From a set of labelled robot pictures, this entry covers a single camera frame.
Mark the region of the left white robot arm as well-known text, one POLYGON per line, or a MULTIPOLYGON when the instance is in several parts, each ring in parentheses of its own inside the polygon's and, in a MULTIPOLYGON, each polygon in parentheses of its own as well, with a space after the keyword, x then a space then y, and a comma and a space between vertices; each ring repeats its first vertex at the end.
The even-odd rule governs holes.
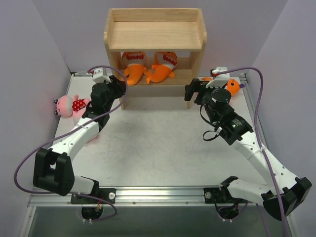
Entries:
POLYGON ((126 83, 115 76, 110 76, 109 81, 93 85, 91 99, 83 108, 83 114, 72 133, 50 148, 41 148, 36 152, 33 175, 35 187, 61 196, 79 193, 89 203, 99 199, 98 182, 75 175, 72 161, 85 144, 105 127, 114 101, 125 93, 126 83))

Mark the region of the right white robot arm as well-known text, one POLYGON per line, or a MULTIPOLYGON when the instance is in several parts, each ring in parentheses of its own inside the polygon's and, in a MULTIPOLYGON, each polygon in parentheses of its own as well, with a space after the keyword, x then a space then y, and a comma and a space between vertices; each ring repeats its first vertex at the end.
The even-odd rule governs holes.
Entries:
POLYGON ((219 196, 225 202, 243 199, 257 203, 276 220, 288 216, 306 198, 312 183, 289 171, 279 160, 256 140, 252 126, 230 106, 228 90, 209 87, 205 81, 192 79, 185 86, 186 101, 194 101, 208 116, 206 123, 214 128, 215 137, 223 138, 227 144, 240 152, 258 171, 266 184, 259 185, 231 176, 220 184, 219 196))

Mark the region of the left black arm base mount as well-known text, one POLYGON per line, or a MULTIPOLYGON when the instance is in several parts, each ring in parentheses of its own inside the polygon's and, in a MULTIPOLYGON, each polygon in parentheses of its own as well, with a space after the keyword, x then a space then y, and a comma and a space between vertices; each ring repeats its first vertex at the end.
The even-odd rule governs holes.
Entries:
MULTIPOLYGON (((115 188, 100 188, 98 193, 90 194, 92 197, 97 197, 107 202, 114 204, 116 199, 116 189, 115 188)), ((95 200, 90 197, 79 197, 73 194, 71 197, 71 204, 100 204, 101 201, 95 200)))

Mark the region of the pink plush striped shirt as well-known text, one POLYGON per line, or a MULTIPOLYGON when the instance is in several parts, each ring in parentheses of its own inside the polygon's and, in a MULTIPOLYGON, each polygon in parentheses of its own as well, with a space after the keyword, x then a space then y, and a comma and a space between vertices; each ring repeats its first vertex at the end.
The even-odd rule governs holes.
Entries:
POLYGON ((86 113, 86 109, 80 110, 74 117, 74 128, 71 130, 73 144, 84 145, 93 140, 99 133, 98 122, 93 121, 86 113))

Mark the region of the orange shark plush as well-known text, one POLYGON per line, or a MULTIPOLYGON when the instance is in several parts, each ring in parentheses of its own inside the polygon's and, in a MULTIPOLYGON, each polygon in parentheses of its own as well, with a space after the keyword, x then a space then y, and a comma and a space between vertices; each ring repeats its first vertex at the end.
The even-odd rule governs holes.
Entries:
POLYGON ((154 63, 151 67, 153 72, 147 72, 146 82, 159 83, 167 77, 175 78, 173 70, 178 63, 177 55, 174 51, 157 51, 154 54, 154 63))
POLYGON ((217 81, 213 77, 203 77, 201 80, 206 84, 206 88, 224 88, 232 96, 237 95, 242 88, 245 88, 244 84, 239 83, 233 78, 230 78, 228 81, 217 81))
POLYGON ((147 55, 142 51, 124 52, 122 61, 126 65, 124 76, 127 79, 128 86, 136 85, 143 75, 147 75, 147 55))

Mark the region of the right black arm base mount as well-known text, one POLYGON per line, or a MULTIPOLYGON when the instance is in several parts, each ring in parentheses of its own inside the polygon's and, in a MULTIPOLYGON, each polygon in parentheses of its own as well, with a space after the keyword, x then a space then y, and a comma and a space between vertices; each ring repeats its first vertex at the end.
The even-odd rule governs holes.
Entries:
POLYGON ((230 176, 218 186, 203 188, 204 202, 207 204, 246 203, 244 199, 232 197, 228 191, 229 184, 237 179, 236 176, 230 176))

